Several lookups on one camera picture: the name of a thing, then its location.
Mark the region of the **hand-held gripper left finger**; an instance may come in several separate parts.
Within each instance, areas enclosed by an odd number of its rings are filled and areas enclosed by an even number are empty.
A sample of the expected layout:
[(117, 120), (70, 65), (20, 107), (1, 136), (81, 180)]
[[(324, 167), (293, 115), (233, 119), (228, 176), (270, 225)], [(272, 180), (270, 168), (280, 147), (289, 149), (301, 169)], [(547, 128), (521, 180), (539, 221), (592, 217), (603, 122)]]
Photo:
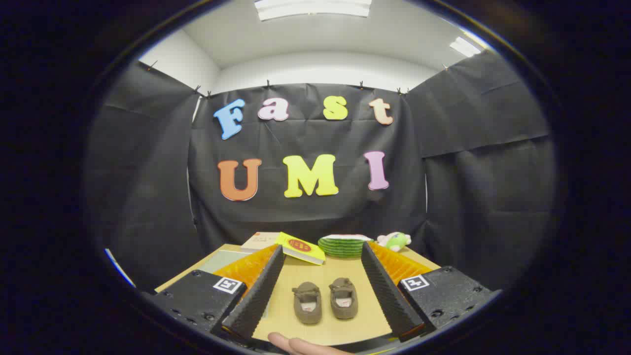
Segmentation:
[(284, 265), (274, 244), (208, 273), (192, 270), (165, 290), (144, 297), (183, 326), (204, 335), (249, 342)]

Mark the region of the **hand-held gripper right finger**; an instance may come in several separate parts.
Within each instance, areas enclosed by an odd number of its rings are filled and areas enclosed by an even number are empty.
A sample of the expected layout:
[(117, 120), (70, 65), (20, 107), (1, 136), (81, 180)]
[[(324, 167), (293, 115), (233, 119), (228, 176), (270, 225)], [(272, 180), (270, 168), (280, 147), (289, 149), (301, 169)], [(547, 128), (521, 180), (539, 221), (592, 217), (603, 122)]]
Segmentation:
[(401, 342), (460, 321), (501, 293), (455, 267), (430, 270), (370, 241), (363, 243), (361, 263), (392, 334)]

